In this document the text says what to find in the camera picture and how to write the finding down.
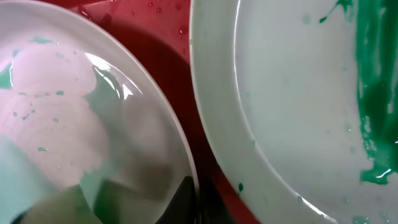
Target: plate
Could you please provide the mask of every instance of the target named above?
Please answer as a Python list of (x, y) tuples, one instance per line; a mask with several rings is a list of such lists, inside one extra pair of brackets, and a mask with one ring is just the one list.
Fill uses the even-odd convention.
[(80, 185), (103, 183), (121, 223), (154, 223), (186, 175), (197, 176), (180, 123), (145, 68), (80, 16), (2, 1), (0, 223)]
[[(366, 103), (366, 88), (389, 66), (377, 60), (396, 62), (382, 49), (383, 41), (394, 49), (387, 37), (395, 31), (383, 33), (392, 6), (362, 2), (192, 2), (191, 66), (206, 136), (262, 223), (398, 222), (394, 142), (376, 140), (375, 113), (384, 109), (372, 112), (385, 108), (391, 120), (379, 123), (389, 124), (394, 100)], [(381, 30), (374, 36), (370, 15)]]

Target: red table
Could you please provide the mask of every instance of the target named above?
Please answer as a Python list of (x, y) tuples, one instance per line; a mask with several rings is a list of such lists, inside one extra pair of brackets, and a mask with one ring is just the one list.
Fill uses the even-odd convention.
[(170, 101), (189, 141), (199, 180), (209, 177), (213, 181), (238, 223), (259, 223), (218, 167), (200, 122), (189, 66), (190, 0), (47, 2), (97, 23), (130, 50)]

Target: black object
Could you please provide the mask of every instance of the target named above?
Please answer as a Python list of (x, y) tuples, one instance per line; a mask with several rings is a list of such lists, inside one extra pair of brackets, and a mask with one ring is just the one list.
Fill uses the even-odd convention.
[[(107, 198), (113, 196), (112, 194), (103, 195), (103, 198), (97, 199), (99, 202), (102, 200), (108, 201)], [(201, 220), (202, 224), (236, 224), (211, 180), (206, 179), (203, 181), (200, 199), (201, 203), (197, 203), (193, 178), (186, 176), (178, 187), (169, 206), (167, 206), (165, 212), (155, 224), (194, 224), (197, 217)], [(94, 208), (98, 213), (95, 212), (97, 217), (103, 214), (102, 209), (101, 207)], [(27, 213), (24, 212), (19, 215), (11, 224), (21, 224)], [(100, 215), (98, 218), (102, 222), (119, 223), (119, 220), (114, 216), (102, 217)]]

